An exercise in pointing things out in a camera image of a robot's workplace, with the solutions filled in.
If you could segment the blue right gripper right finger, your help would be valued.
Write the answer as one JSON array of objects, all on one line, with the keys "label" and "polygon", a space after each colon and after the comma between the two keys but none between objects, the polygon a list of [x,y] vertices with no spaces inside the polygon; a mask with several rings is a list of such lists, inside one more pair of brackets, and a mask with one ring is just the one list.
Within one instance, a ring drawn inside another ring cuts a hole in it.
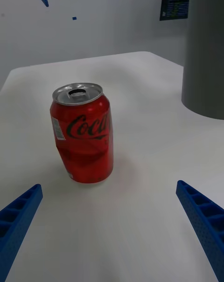
[{"label": "blue right gripper right finger", "polygon": [[219,282],[224,281],[224,210],[179,180],[176,195]]}]

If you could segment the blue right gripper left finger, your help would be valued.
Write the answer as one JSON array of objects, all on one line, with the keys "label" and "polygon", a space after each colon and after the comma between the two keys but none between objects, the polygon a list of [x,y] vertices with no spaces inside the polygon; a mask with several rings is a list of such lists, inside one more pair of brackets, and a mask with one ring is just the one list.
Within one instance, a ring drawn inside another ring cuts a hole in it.
[{"label": "blue right gripper left finger", "polygon": [[0,212],[0,281],[4,282],[43,198],[36,184]]}]

